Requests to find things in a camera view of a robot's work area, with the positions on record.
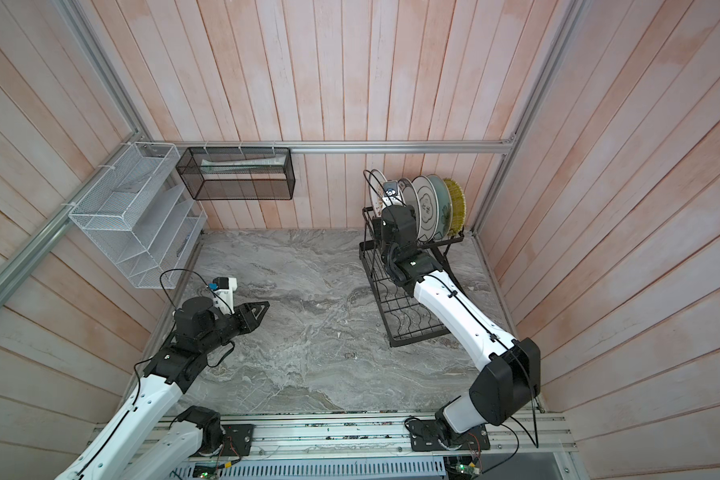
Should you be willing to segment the white plate dark rim characters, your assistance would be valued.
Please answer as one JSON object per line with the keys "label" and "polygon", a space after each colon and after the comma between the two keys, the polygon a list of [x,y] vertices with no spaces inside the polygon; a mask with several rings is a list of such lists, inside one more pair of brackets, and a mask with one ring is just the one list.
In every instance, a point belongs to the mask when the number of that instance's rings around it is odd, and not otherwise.
{"label": "white plate dark rim characters", "polygon": [[439,227],[439,203],[432,182],[425,176],[412,181],[418,202],[419,232],[421,242],[431,241]]}

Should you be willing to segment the orange sunburst plate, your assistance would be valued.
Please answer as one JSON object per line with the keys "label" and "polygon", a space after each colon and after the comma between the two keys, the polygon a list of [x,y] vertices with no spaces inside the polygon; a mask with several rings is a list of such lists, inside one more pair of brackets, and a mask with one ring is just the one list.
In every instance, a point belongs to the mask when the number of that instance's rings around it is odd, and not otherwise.
{"label": "orange sunburst plate", "polygon": [[381,171],[372,169],[368,172],[366,181],[372,210],[376,217],[380,217],[383,209],[389,205],[389,197],[384,189],[387,179]]}

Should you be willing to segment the white plate green lettered rim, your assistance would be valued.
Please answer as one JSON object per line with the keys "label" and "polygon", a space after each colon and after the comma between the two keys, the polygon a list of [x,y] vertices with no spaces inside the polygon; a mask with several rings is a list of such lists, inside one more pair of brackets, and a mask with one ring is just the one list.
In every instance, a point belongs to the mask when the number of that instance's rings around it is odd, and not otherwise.
{"label": "white plate green lettered rim", "polygon": [[416,240],[421,242],[421,219],[420,219],[420,202],[418,194],[412,181],[408,178],[398,180],[399,190],[405,204],[413,209],[413,216],[416,224]]}

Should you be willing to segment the mint green flower plate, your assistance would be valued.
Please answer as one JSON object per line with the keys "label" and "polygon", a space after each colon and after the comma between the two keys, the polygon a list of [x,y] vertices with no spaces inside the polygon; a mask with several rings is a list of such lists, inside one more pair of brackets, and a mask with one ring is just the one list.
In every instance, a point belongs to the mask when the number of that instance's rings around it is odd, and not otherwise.
{"label": "mint green flower plate", "polygon": [[438,226],[433,236],[434,241],[445,240],[452,222],[452,199],[445,181],[434,174],[427,176],[437,197],[438,204]]}

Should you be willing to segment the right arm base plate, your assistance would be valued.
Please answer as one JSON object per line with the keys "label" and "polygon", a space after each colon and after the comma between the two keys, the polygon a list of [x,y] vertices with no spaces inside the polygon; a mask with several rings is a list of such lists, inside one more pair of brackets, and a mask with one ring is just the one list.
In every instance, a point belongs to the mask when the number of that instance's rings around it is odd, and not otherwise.
{"label": "right arm base plate", "polygon": [[441,450],[482,452],[490,449],[488,435],[481,426],[464,433],[456,433],[442,420],[422,420],[418,417],[406,418],[403,426],[409,434],[411,449],[414,452]]}

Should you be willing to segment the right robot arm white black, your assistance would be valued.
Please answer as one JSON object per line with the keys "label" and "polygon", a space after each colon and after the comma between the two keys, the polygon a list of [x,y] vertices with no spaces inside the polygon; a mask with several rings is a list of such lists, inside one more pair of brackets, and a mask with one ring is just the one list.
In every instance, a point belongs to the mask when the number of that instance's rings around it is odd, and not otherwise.
{"label": "right robot arm white black", "polygon": [[479,371],[467,392],[435,414],[435,428],[447,444],[484,424],[502,425],[540,394],[541,352],[490,320],[451,280],[438,260],[421,249],[414,210],[391,205],[376,222],[381,259],[393,283],[447,327]]}

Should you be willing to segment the yellow woven round plate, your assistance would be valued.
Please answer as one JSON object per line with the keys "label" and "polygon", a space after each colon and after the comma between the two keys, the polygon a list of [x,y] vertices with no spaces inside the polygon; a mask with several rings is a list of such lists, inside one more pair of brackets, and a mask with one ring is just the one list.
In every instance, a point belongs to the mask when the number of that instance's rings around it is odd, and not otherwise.
{"label": "yellow woven round plate", "polygon": [[448,235],[455,236],[462,231],[466,221],[466,199],[462,187],[453,179],[445,178],[444,183],[447,186],[451,199],[451,224]]}

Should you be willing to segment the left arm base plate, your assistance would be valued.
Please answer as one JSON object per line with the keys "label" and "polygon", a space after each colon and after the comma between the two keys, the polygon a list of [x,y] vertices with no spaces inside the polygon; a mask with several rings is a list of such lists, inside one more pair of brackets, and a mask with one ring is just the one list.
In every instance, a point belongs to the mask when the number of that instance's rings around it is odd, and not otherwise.
{"label": "left arm base plate", "polygon": [[219,457],[243,458],[250,455],[254,437],[254,424],[222,423],[221,446],[216,453]]}

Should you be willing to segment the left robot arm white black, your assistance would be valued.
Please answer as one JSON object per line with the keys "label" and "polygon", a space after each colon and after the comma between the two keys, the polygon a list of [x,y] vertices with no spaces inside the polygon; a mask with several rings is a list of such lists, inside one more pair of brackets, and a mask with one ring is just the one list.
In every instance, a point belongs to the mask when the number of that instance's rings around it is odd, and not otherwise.
{"label": "left robot arm white black", "polygon": [[145,362],[135,389],[98,436],[58,475],[60,479],[164,479],[194,454],[216,457],[228,437],[221,415],[189,407],[168,433],[144,454],[134,456],[161,418],[209,367],[208,356],[230,346],[237,336],[255,331],[270,303],[231,307],[223,301],[194,297],[174,310],[174,327],[158,352]]}

